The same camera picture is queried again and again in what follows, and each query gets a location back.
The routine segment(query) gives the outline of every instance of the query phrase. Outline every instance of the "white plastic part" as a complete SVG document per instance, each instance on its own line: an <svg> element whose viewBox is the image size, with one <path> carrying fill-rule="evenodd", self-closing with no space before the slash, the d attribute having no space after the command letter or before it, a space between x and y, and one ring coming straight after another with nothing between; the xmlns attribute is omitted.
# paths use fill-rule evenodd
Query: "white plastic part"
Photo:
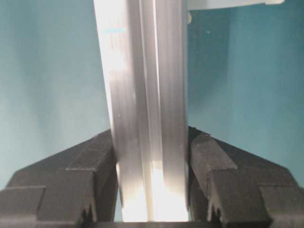
<svg viewBox="0 0 304 228"><path fill-rule="evenodd" d="M254 4L281 4L285 0L188 0L188 10L208 10Z"/></svg>

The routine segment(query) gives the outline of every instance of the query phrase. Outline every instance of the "white bracket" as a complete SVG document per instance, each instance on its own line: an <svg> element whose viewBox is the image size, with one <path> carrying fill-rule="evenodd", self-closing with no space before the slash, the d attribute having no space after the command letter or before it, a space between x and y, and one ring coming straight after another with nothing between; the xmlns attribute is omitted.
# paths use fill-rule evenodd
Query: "white bracket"
<svg viewBox="0 0 304 228"><path fill-rule="evenodd" d="M188 10L208 10L254 4L281 4L285 0L188 0Z"/></svg>

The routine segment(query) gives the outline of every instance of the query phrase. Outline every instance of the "teal background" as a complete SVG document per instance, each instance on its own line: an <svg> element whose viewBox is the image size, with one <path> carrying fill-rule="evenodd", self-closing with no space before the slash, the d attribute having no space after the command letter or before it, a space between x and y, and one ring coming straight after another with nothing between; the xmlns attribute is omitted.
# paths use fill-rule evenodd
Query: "teal background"
<svg viewBox="0 0 304 228"><path fill-rule="evenodd" d="M304 1L192 12L188 119L304 185ZM0 189L109 128L93 1L0 0Z"/></svg>

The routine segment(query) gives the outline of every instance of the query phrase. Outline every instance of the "teal wall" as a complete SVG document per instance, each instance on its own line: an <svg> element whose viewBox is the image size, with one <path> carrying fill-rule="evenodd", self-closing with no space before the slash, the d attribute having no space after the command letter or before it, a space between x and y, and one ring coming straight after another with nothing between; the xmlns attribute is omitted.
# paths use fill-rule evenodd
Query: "teal wall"
<svg viewBox="0 0 304 228"><path fill-rule="evenodd" d="M188 34L189 125L304 186L304 1L193 12Z"/></svg>
<svg viewBox="0 0 304 228"><path fill-rule="evenodd" d="M303 0L193 12L188 40L189 124L301 185L303 12ZM101 69L91 0L0 0L0 188L109 128Z"/></svg>

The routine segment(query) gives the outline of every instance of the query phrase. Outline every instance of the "metal bar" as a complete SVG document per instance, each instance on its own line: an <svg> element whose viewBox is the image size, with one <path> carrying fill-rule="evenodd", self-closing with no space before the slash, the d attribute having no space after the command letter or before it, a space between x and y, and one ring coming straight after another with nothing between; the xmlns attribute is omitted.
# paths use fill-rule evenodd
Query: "metal bar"
<svg viewBox="0 0 304 228"><path fill-rule="evenodd" d="M186 221L186 2L94 3L123 219Z"/></svg>

